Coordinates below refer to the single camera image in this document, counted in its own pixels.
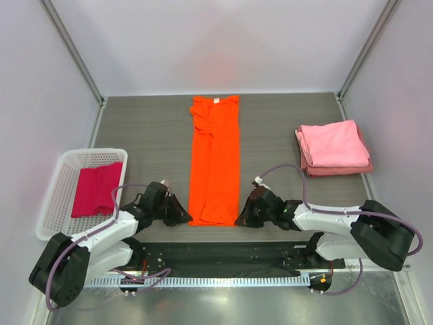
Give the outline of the orange t shirt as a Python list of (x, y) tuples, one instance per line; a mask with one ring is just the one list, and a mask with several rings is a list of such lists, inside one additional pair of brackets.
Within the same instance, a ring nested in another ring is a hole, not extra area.
[(190, 226), (233, 226), (240, 205), (240, 97), (197, 96), (193, 119)]

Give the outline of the salmon pink shirt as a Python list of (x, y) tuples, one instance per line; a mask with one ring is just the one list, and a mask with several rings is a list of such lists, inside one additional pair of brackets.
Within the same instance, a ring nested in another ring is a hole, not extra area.
[[(363, 134), (362, 134), (362, 131), (358, 125), (357, 125), (357, 129), (358, 129), (358, 134), (359, 134), (361, 141), (363, 142), (364, 146), (367, 148)], [(360, 173), (372, 172), (373, 171), (373, 163), (372, 163), (372, 160), (370, 157), (369, 158), (369, 164), (367, 167), (360, 167), (360, 168), (356, 168), (356, 167), (312, 167), (307, 163), (306, 158), (304, 157), (304, 154), (302, 152), (302, 149), (300, 148), (300, 168), (305, 173), (307, 173), (308, 175), (313, 176), (313, 177), (332, 176), (332, 175), (351, 175), (351, 174), (360, 174)]]

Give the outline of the light pink shirt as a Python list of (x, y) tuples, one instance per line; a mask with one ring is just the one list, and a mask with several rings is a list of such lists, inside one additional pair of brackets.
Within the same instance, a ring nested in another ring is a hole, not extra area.
[(301, 125), (296, 137), (312, 167), (367, 167), (370, 155), (353, 120)]

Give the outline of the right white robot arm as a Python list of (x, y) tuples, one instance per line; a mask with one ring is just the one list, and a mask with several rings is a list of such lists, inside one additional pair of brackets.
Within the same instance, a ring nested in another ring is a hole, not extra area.
[(325, 207), (282, 200), (268, 187), (256, 186), (235, 224), (261, 228), (266, 222), (282, 230), (312, 231), (317, 242), (304, 253), (316, 268), (334, 259), (369, 259), (398, 272), (415, 237), (413, 228), (374, 200), (355, 207)]

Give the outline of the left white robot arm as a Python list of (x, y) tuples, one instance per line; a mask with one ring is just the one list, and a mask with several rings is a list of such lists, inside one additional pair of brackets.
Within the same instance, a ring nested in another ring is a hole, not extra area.
[(192, 221), (163, 182), (151, 182), (133, 202), (114, 207), (107, 221), (67, 236), (58, 232), (46, 244), (28, 281), (45, 295), (49, 311), (71, 304), (94, 278), (127, 267), (139, 269), (144, 254), (134, 235), (161, 220), (168, 227)]

